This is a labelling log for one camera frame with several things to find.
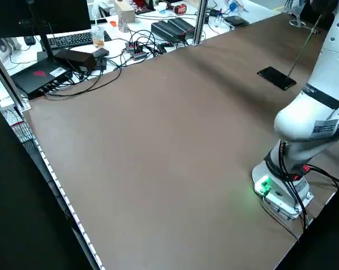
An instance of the white label sticker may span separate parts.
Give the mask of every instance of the white label sticker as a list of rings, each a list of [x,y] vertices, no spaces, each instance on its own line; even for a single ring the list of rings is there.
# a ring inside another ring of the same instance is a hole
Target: white label sticker
[[[315,121],[314,129],[312,131],[310,138],[320,139],[331,137],[337,122],[338,119],[328,121]]]
[[[66,72],[65,69],[59,67],[59,68],[55,69],[54,71],[50,72],[50,74],[51,74],[53,77],[58,77],[59,75],[65,73],[65,72]]]

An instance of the clear plastic cup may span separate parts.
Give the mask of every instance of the clear plastic cup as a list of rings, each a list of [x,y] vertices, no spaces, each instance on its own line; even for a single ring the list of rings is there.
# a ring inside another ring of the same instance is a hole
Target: clear plastic cup
[[[99,25],[92,26],[92,39],[93,44],[97,48],[103,48],[104,46],[104,29]]]

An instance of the plastic cup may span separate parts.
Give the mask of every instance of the plastic cup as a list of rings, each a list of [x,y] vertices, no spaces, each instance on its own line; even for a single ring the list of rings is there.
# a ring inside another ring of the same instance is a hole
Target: plastic cup
[[[159,2],[158,6],[154,7],[155,10],[158,10],[159,13],[164,14],[166,12],[167,9],[167,4],[164,2]]]
[[[93,44],[97,48],[103,48],[104,46],[104,30],[99,25],[92,26],[92,39]]]

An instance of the green led light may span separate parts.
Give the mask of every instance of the green led light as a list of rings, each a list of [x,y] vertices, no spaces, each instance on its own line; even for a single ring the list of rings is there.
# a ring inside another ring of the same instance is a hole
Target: green led light
[[[271,190],[271,178],[268,176],[263,176],[257,183],[256,183],[256,190],[260,191],[261,194],[266,196]]]

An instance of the metal pole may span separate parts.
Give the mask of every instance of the metal pole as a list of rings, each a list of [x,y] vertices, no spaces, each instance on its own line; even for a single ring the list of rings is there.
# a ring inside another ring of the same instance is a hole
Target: metal pole
[[[320,16],[318,17],[318,19],[317,19],[317,21],[316,21],[314,27],[312,27],[311,32],[310,32],[309,36],[307,37],[307,40],[306,40],[305,44],[302,46],[302,49],[300,50],[300,53],[297,55],[296,60],[295,60],[295,62],[293,63],[293,65],[292,65],[292,67],[291,67],[291,70],[289,71],[289,73],[288,73],[288,75],[287,75],[287,78],[291,76],[291,74],[292,74],[292,72],[293,72],[293,69],[295,68],[295,66],[296,66],[296,64],[297,64],[297,62],[298,62],[298,59],[300,59],[301,54],[304,52],[304,50],[305,50],[305,48],[306,48],[308,42],[310,41],[310,39],[311,39],[313,33],[315,32],[315,29],[316,29],[316,27],[317,27],[317,25],[318,25],[318,23],[319,23],[321,17],[322,17],[322,15],[320,15]]]
[[[208,0],[201,0],[197,13],[196,26],[194,28],[194,35],[192,45],[196,46],[201,43],[201,36],[203,30],[204,20],[206,18],[206,8]]]
[[[8,94],[12,98],[17,108],[20,111],[27,110],[29,108],[29,105],[23,100],[20,92],[18,91],[13,80],[8,74],[5,66],[3,66],[1,59],[0,59],[0,81],[2,82],[3,86],[7,90]]]
[[[50,43],[48,41],[47,35],[43,30],[41,18],[38,16],[38,12],[34,7],[34,0],[27,0],[27,4],[28,4],[28,7],[29,7],[29,11],[32,14],[34,26],[35,26],[39,36],[41,37],[43,46],[44,46],[44,48],[47,52],[47,57],[53,59],[54,55],[53,55]]]

